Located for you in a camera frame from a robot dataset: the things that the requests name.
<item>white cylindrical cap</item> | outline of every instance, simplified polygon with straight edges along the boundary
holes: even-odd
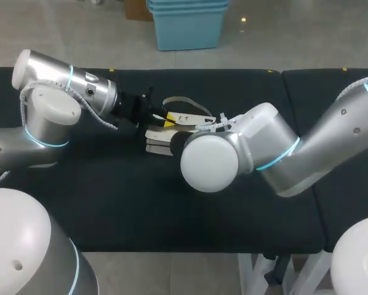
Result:
[[[28,66],[30,54],[31,54],[30,49],[24,49],[17,58],[12,75],[12,86],[14,89],[17,90],[20,89],[20,86],[23,82],[26,67]]]
[[[338,295],[368,295],[368,218],[339,239],[330,274]]]
[[[238,155],[232,145],[217,135],[204,135],[191,141],[181,158],[187,183],[201,192],[226,188],[238,173]]]
[[[33,89],[31,99],[36,112],[50,122],[59,125],[79,122],[80,105],[63,90],[41,85]]]
[[[33,277],[50,236],[50,217],[37,200],[0,189],[0,295],[17,294]]]

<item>silver robot arm segment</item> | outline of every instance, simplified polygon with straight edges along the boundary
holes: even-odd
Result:
[[[282,197],[304,191],[368,149],[368,84],[338,99],[283,159],[260,171]]]
[[[281,197],[303,192],[368,149],[368,78],[353,86],[302,138],[269,103],[242,115],[228,131],[192,135],[181,159],[184,178],[199,191],[216,192],[254,168]]]
[[[12,85],[15,89],[21,90],[35,81],[54,81],[63,87],[71,87],[102,118],[112,111],[117,100],[117,86],[113,81],[25,49],[18,56],[14,66]]]
[[[56,163],[80,115],[79,103],[64,91],[47,86],[32,89],[26,125],[0,128],[0,174]]]

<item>paper tag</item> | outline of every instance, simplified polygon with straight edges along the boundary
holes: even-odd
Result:
[[[169,143],[173,135],[179,131],[197,132],[196,125],[206,122],[215,122],[215,117],[199,116],[192,114],[182,114],[178,112],[169,112],[172,120],[175,120],[179,125],[171,125],[169,127],[150,126],[146,131],[146,138],[153,141],[162,141]]]

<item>gray floor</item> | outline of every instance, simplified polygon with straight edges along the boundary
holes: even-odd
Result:
[[[185,52],[158,52],[153,23],[126,20],[114,0],[0,0],[0,66],[25,48],[99,68],[368,67],[368,0],[231,0],[220,47]],[[233,254],[86,256],[101,295],[240,294]]]

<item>robotic arm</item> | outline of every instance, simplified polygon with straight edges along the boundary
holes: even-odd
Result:
[[[104,120],[112,117],[144,125],[168,120],[153,115],[166,118],[167,111],[151,105],[151,91],[118,92],[113,81],[31,50],[20,54],[12,85],[21,91],[23,126],[0,128],[0,174],[54,164],[81,107],[109,128],[117,128]],[[215,132],[218,127],[225,131]],[[269,103],[199,129],[185,141],[182,153],[181,169],[188,184],[216,192],[237,175],[255,169],[278,195],[291,197],[368,148],[368,78],[348,86],[302,138]]]
[[[163,125],[165,121],[153,114],[167,117],[167,111],[151,105],[151,91],[146,95],[118,92],[113,81],[31,50],[18,57],[12,85],[21,91],[23,126],[0,128],[0,180],[6,171],[18,167],[57,162],[71,127],[79,121],[81,107],[113,129],[117,126],[105,120],[125,118],[137,125]]]
[[[216,127],[226,130],[213,132]],[[216,192],[255,169],[278,195],[291,197],[368,149],[368,78],[347,87],[302,138],[269,103],[199,129],[208,131],[191,135],[181,158],[188,184]]]

